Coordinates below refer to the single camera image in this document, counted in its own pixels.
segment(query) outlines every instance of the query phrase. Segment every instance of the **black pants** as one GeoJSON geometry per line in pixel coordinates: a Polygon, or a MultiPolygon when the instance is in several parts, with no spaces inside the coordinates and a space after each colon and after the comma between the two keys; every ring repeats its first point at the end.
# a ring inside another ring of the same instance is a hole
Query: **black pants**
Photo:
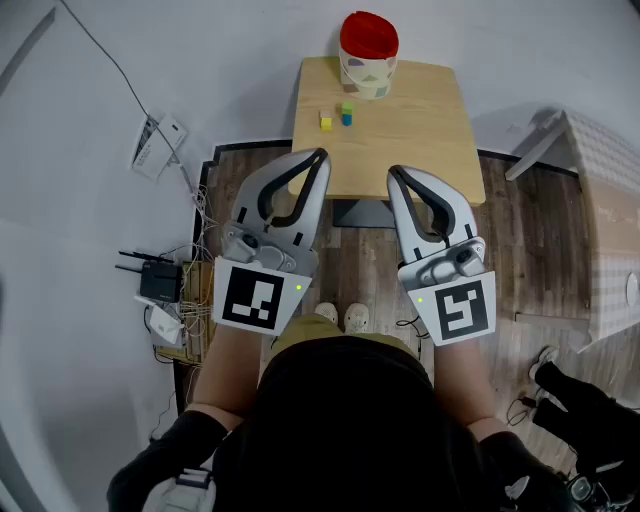
{"type": "Polygon", "coordinates": [[[620,460],[640,460],[638,414],[621,407],[596,386],[567,377],[553,363],[542,365],[535,379],[568,412],[545,398],[533,422],[576,450],[580,472],[620,460]]]}

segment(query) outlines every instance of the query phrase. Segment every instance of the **white power adapter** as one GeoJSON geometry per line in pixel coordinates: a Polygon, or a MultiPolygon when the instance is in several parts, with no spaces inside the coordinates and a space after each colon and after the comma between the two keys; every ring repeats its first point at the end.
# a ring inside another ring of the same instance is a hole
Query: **white power adapter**
{"type": "Polygon", "coordinates": [[[151,318],[149,319],[149,327],[153,329],[158,336],[171,345],[177,345],[180,330],[184,327],[183,323],[173,318],[169,313],[164,311],[155,302],[135,295],[133,297],[138,302],[142,302],[151,306],[151,318]]]}
{"type": "Polygon", "coordinates": [[[151,133],[149,140],[145,142],[142,149],[135,155],[131,168],[156,181],[173,156],[167,141],[175,151],[186,135],[187,131],[173,117],[167,114],[151,133]]]}

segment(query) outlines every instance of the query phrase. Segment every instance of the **person in black pants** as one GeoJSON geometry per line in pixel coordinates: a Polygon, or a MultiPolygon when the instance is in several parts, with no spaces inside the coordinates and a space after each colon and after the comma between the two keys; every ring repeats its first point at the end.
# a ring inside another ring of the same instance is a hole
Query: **person in black pants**
{"type": "Polygon", "coordinates": [[[556,355],[556,348],[545,348],[530,376],[566,411],[543,398],[533,423],[569,444],[578,454],[578,473],[599,480],[612,499],[637,495],[640,415],[619,405],[593,384],[563,374],[553,362],[556,355]]]}

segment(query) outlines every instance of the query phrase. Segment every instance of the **black shirt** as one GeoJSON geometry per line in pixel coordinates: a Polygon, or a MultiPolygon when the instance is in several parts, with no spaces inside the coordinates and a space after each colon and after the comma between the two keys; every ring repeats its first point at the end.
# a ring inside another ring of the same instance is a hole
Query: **black shirt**
{"type": "Polygon", "coordinates": [[[225,435],[211,417],[183,414],[114,477],[110,510],[141,510],[154,485],[216,447],[216,511],[498,511],[505,486],[527,475],[519,509],[570,510],[562,482],[514,434],[478,444],[441,409],[418,361],[359,338],[280,353],[251,413],[225,435]]]}

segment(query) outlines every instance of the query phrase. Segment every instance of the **khaki pants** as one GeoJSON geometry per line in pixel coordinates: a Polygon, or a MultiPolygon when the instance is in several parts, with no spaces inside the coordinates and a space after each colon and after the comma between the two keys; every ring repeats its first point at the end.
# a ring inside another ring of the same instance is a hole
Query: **khaki pants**
{"type": "MultiPolygon", "coordinates": [[[[289,321],[289,325],[287,325],[280,337],[273,344],[271,357],[275,357],[280,352],[292,345],[295,345],[296,343],[321,338],[336,338],[338,336],[344,336],[344,333],[336,324],[322,315],[312,314],[297,316],[289,321]]],[[[385,345],[391,345],[392,347],[404,350],[415,357],[409,347],[393,336],[388,336],[386,334],[351,334],[350,336],[375,341],[377,343],[384,343],[385,345]]]]}

